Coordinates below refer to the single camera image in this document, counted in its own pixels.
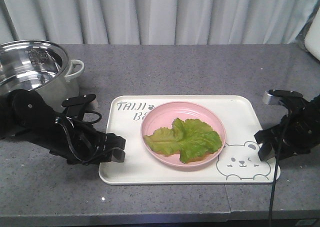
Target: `white tray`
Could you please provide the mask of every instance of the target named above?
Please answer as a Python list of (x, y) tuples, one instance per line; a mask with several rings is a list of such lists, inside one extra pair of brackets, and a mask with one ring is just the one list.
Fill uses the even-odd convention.
[[(206, 107), (225, 127), (223, 151), (202, 168), (175, 169), (155, 159), (144, 146), (140, 132), (143, 117), (154, 107), (174, 101)], [(260, 146), (254, 134), (261, 129), (251, 103), (237, 95), (120, 96), (111, 104), (106, 132), (126, 139), (125, 160), (101, 163), (99, 175), (110, 185), (271, 183), (276, 160), (259, 160)]]

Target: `stainless steel pot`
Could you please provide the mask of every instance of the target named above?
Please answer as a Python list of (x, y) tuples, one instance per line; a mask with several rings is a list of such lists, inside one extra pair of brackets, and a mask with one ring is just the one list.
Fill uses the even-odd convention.
[(82, 61), (70, 60), (62, 47), (49, 41), (0, 44), (0, 95), (16, 89), (36, 90), (47, 105), (62, 112), (61, 103), (79, 95), (76, 78), (84, 70)]

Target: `black cable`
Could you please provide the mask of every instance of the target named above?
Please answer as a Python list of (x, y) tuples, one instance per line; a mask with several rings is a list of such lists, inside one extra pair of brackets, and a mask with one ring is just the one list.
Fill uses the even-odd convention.
[(275, 156), (275, 166), (274, 166), (274, 176), (273, 176), (273, 182), (272, 182), (272, 189), (271, 189), (271, 197), (270, 197), (270, 204), (269, 204), (269, 216), (268, 216), (268, 222), (269, 227), (272, 227), (272, 212), (273, 212), (273, 206), (274, 206), (274, 197), (275, 197), (275, 190), (276, 190), (276, 181), (277, 181), (277, 174), (278, 174), (278, 167), (279, 167), (279, 159), (280, 159), (280, 153), (281, 153), (281, 147), (284, 142), (285, 133), (287, 131), (288, 125), (290, 123), (291, 113), (289, 112), (285, 126), (281, 133), (281, 139), (278, 145), (278, 150), (276, 152)]

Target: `robotic arm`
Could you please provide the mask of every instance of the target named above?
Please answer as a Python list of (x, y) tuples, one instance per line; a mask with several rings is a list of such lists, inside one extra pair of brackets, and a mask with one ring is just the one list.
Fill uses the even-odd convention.
[(280, 124), (254, 135), (256, 142), (262, 144), (258, 152), (261, 161), (274, 157), (280, 142), (279, 160), (309, 154), (320, 144), (320, 95), (308, 102), (301, 93), (270, 89), (263, 101), (267, 105), (284, 106), (288, 115), (282, 117)]
[[(97, 131), (93, 124), (101, 114), (87, 110), (96, 98), (88, 94), (66, 99), (63, 113), (55, 112), (35, 90), (14, 90), (0, 96), (0, 138), (15, 135), (67, 159), (68, 164), (123, 162), (126, 140)], [(85, 113), (98, 116), (83, 121)]]

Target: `pot handle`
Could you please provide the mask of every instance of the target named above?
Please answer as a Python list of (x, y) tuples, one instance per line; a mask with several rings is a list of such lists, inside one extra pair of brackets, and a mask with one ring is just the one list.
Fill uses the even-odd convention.
[[(81, 68), (77, 72), (72, 73), (77, 65), (80, 65)], [(85, 64), (81, 60), (72, 59), (70, 61), (69, 69), (64, 76), (65, 81), (70, 82), (70, 80), (79, 77), (84, 71), (85, 71)]]

